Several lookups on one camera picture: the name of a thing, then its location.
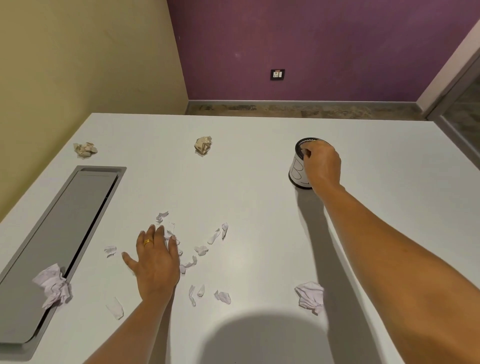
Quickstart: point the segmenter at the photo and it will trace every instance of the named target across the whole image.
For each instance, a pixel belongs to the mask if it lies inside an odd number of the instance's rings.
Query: wall socket
[[[285,70],[270,71],[270,80],[272,81],[282,81],[284,77],[285,77]]]

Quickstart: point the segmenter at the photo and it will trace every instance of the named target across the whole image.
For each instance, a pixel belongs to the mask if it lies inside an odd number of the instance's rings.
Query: beige wall
[[[480,21],[470,30],[450,59],[445,63],[427,89],[417,100],[418,106],[427,111],[448,92],[458,73],[480,49]]]
[[[187,103],[166,0],[0,1],[0,220],[91,112]]]

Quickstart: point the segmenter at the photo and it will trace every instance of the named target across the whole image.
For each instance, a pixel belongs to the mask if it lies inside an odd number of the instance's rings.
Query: hand
[[[303,143],[301,148],[308,181],[320,198],[331,188],[343,188],[340,185],[342,160],[335,148],[321,140]]]
[[[155,225],[141,231],[137,238],[138,262],[123,252],[123,261],[137,277],[140,297],[145,301],[150,296],[160,296],[167,301],[173,293],[174,287],[180,279],[180,258],[175,235],[168,241],[168,250],[165,246],[165,229]]]

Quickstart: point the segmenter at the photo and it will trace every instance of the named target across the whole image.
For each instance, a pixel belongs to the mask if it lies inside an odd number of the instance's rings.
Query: cylindrical container
[[[303,153],[301,151],[301,145],[313,140],[321,140],[318,138],[303,138],[295,145],[295,155],[293,156],[293,162],[288,171],[288,178],[296,187],[303,188],[304,190],[311,190],[312,186],[308,182],[307,174],[303,166]]]

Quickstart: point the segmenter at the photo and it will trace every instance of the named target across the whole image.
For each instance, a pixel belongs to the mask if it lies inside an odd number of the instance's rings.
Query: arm
[[[332,146],[302,147],[309,181],[405,363],[480,363],[479,289],[350,195]]]
[[[177,240],[165,246],[164,227],[152,225],[137,238],[136,262],[127,253],[123,260],[137,277],[142,302],[100,346],[85,364],[147,364],[152,353],[163,312],[180,278]]]

